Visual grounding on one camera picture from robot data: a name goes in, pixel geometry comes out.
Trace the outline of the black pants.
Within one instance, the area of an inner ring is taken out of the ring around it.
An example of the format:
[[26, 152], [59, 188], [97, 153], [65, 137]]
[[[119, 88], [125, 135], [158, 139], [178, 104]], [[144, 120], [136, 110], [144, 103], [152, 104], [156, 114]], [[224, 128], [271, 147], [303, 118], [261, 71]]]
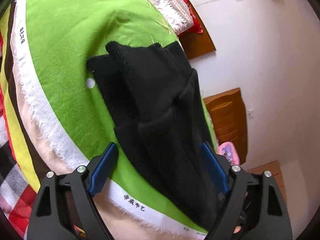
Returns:
[[178, 42], [163, 47], [106, 45], [87, 60], [114, 122], [114, 133], [136, 171], [185, 215], [208, 230], [223, 198], [200, 147], [212, 143], [199, 80]]

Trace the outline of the folded pink quilt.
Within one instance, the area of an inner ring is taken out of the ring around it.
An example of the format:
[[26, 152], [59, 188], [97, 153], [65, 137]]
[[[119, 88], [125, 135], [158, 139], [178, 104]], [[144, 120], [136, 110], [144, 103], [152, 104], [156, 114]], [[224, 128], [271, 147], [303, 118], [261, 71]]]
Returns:
[[218, 147], [218, 154], [223, 155], [231, 165], [240, 165], [240, 158], [232, 142], [224, 142]]

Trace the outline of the plaid bed sheet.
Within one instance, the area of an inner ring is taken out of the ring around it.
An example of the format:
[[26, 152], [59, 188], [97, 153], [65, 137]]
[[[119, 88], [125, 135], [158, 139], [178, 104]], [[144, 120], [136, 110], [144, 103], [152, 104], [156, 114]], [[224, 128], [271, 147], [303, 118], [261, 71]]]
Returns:
[[1, 30], [1, 231], [26, 239], [31, 208], [40, 187], [35, 148], [23, 127], [13, 75], [5, 73], [7, 31]]

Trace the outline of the light wooden wardrobe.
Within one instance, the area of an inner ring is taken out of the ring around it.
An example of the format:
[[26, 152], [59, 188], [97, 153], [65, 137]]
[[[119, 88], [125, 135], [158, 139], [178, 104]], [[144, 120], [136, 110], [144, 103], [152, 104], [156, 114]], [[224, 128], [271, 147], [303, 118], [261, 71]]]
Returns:
[[282, 194], [284, 202], [285, 202], [285, 204], [287, 204], [285, 184], [284, 184], [283, 174], [281, 172], [279, 161], [275, 160], [271, 163], [253, 168], [251, 170], [248, 170], [248, 172], [250, 172], [252, 174], [262, 174], [266, 170], [269, 170], [272, 173], [272, 176], [274, 177], [274, 179], [277, 182], [277, 185], [280, 189], [280, 192]]

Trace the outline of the large wooden headboard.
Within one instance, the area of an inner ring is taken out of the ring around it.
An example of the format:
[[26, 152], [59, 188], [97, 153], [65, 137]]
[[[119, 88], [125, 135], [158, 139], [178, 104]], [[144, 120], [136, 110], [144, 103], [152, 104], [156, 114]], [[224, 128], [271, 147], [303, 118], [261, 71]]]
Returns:
[[241, 89], [234, 88], [206, 97], [204, 104], [212, 119], [219, 144], [232, 142], [240, 164], [244, 164], [248, 154], [248, 131], [246, 107]]

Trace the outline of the small wooden headboard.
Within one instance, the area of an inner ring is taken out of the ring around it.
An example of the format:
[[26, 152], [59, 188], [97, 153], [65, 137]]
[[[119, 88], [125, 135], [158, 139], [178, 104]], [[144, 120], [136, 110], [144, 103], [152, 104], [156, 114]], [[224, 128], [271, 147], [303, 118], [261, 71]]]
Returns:
[[195, 7], [192, 5], [190, 0], [187, 0], [193, 13], [195, 14], [196, 19], [198, 20], [203, 32], [195, 33], [191, 32], [188, 34], [183, 34], [179, 37], [181, 45], [185, 51], [185, 54], [189, 60], [195, 59], [199, 56], [203, 56], [208, 53], [216, 51], [214, 43], [204, 26], [201, 18], [199, 17]]

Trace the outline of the red floral pillow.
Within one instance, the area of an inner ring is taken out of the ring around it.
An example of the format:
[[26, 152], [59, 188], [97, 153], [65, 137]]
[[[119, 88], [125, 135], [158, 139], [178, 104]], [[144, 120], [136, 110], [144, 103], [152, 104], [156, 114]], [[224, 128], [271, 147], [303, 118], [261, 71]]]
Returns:
[[203, 28], [201, 27], [199, 21], [196, 18], [195, 11], [191, 8], [191, 4], [189, 3], [188, 0], [183, 0], [183, 1], [189, 9], [189, 14], [191, 15], [192, 20], [193, 20], [193, 26], [188, 27], [187, 30], [184, 31], [183, 33], [179, 34], [178, 37], [182, 37], [182, 36], [187, 35], [189, 33], [202, 34]]

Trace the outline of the pink white floral quilt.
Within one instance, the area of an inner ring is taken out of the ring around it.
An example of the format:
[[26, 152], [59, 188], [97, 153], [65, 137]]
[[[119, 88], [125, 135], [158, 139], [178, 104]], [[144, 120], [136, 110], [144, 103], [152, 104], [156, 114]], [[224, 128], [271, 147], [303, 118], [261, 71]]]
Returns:
[[189, 9], [183, 0], [149, 0], [164, 16], [176, 35], [193, 26]]

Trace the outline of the green bed cloth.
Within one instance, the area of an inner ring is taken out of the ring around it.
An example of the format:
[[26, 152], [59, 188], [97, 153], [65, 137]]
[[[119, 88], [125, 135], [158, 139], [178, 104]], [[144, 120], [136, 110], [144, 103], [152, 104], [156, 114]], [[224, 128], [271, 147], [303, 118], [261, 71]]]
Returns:
[[15, 156], [35, 190], [49, 170], [71, 172], [117, 141], [87, 59], [105, 54], [110, 41], [146, 47], [178, 39], [148, 0], [16, 0], [1, 30], [13, 59], [2, 76], [11, 141], [18, 145], [16, 103], [36, 154], [22, 148]]

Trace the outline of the white wall socket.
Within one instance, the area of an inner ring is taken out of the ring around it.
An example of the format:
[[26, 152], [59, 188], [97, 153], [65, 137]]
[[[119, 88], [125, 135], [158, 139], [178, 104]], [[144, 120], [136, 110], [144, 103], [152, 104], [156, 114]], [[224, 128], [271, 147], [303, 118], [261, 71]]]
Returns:
[[248, 110], [248, 117], [249, 117], [250, 119], [253, 119], [253, 117], [254, 117], [253, 111], [254, 111], [254, 109], [249, 109], [249, 110]]

